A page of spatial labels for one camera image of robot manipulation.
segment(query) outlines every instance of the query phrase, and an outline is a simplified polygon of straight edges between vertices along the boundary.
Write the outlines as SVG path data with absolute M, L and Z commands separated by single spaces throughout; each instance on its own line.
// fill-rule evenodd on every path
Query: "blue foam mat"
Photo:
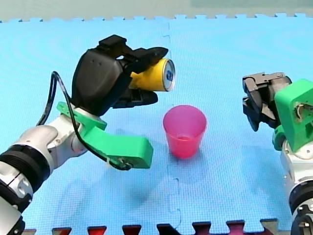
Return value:
M 123 234 L 123 225 L 140 224 L 141 235 L 157 234 L 169 223 L 193 234 L 193 222 L 210 221 L 210 233 L 227 233 L 227 221 L 244 220 L 246 232 L 260 232 L 261 219 L 278 219 L 288 230 L 291 216 L 273 130 L 254 133 L 242 113 L 242 77 L 283 71 L 292 80 L 311 78 L 313 19 L 266 17 L 82 22 L 53 20 L 0 24 L 0 94 L 5 133 L 3 151 L 40 117 L 50 73 L 56 70 L 70 92 L 71 78 L 86 49 L 111 34 L 131 47 L 164 46 L 177 68 L 177 86 L 159 93 L 150 107 L 110 110 L 107 131 L 147 136 L 155 148 L 150 170 L 119 172 L 87 153 L 55 170 L 24 212 L 29 229 L 49 234 L 71 227 L 107 226 L 106 235 Z M 58 92 L 56 100 L 63 100 Z M 195 158 L 179 162 L 168 154 L 162 118 L 173 106 L 191 104 L 207 116 L 208 129 Z M 54 110 L 49 120 L 58 115 Z

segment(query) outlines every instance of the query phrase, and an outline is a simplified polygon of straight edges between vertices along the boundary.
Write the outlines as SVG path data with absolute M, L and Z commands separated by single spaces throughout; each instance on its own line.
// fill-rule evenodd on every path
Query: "pink plastic cup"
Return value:
M 188 159 L 199 149 L 206 117 L 193 106 L 179 105 L 165 114 L 163 127 L 170 152 L 177 158 Z

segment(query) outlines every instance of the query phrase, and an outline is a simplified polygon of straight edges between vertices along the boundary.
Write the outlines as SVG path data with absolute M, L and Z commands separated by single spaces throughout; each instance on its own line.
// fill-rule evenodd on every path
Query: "green 3d-printed bracket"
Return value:
M 313 140 L 313 112 L 302 109 L 301 117 L 296 115 L 299 104 L 313 107 L 313 82 L 306 79 L 291 83 L 275 95 L 275 103 L 281 125 L 275 129 L 273 145 L 281 150 L 287 140 L 293 152 Z
M 59 102 L 57 109 L 70 117 L 66 103 Z M 132 164 L 133 168 L 150 168 L 153 148 L 146 138 L 108 134 L 104 132 L 107 127 L 104 121 L 93 120 L 75 110 L 73 113 L 75 120 L 83 126 L 80 130 L 82 139 L 94 151 L 116 165 L 121 165 L 119 159 L 123 159 Z

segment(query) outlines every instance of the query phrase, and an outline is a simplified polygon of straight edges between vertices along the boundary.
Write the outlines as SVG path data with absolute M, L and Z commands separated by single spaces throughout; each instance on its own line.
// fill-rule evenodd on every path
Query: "soda can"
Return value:
M 131 77 L 133 80 L 130 88 L 132 89 L 169 92 L 175 86 L 175 66 L 172 60 L 163 58 L 140 74 L 133 72 Z

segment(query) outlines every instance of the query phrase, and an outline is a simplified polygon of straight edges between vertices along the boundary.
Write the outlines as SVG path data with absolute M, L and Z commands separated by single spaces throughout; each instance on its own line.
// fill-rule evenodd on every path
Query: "can lid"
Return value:
M 167 60 L 163 67 L 163 86 L 164 89 L 169 92 L 175 86 L 175 66 L 172 60 Z

